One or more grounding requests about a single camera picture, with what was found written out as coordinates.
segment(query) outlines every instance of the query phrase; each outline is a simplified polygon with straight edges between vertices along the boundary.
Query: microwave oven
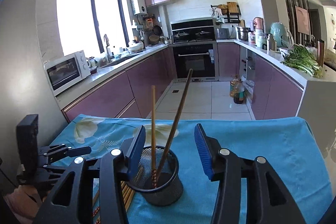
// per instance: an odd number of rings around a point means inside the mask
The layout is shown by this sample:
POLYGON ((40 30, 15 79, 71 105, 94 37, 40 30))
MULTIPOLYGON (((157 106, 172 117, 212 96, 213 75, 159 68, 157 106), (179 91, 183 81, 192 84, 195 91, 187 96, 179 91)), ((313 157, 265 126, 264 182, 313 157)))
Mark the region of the microwave oven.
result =
POLYGON ((50 61, 44 69, 55 96, 90 75, 84 51, 50 61))

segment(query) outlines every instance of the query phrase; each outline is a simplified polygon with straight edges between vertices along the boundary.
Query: built-in oven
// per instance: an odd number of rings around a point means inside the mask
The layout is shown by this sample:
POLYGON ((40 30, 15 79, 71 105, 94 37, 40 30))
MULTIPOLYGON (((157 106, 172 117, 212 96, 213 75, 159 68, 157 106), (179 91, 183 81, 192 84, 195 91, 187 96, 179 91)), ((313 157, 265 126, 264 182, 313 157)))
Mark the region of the built-in oven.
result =
POLYGON ((189 42, 174 44, 172 47, 178 82, 186 81, 190 69, 193 69, 193 82, 218 80, 215 42, 189 42))

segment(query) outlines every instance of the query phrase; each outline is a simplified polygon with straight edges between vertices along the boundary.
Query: striped curtain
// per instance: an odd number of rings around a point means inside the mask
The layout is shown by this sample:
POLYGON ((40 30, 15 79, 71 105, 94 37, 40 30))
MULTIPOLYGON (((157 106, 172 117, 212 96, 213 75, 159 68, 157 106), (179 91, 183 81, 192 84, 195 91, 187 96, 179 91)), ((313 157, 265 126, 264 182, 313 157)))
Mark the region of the striped curtain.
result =
POLYGON ((312 23, 311 23, 311 16, 309 10, 309 3, 308 0, 286 0, 287 5, 287 13, 289 18, 289 30, 293 35, 294 43, 306 45, 311 43, 311 32, 312 32, 312 23), (310 22, 310 30, 309 35, 300 33, 297 31, 297 21, 296 21, 296 10, 295 6, 308 10, 309 15, 309 22, 310 22))

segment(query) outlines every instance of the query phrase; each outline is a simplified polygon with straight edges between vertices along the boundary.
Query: doorway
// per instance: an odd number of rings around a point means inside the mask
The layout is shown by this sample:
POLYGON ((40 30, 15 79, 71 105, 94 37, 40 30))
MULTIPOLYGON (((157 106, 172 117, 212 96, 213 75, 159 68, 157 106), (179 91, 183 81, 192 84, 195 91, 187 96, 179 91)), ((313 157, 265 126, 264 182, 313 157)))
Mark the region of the doorway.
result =
POLYGON ((318 9, 310 9, 310 19, 312 24, 312 34, 315 37, 315 41, 322 39, 321 37, 321 25, 320 25, 320 14, 318 9))

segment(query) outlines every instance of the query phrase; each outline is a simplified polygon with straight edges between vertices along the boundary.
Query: sink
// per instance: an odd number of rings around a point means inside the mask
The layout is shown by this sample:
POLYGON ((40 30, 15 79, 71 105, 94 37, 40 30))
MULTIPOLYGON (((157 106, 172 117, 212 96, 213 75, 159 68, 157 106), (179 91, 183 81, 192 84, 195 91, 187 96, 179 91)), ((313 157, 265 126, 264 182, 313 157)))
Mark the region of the sink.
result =
POLYGON ((126 61, 126 60, 128 60, 128 59, 131 59, 131 58, 133 58, 134 56, 137 56, 137 55, 139 55, 139 54, 140 54, 140 53, 126 55, 126 56, 124 56, 124 57, 122 57, 122 58, 120 58, 120 59, 117 59, 117 60, 113 61, 112 63, 110 63, 110 64, 104 66, 104 68, 118 65, 118 64, 120 64, 120 63, 122 63, 122 62, 124 62, 124 61, 126 61))

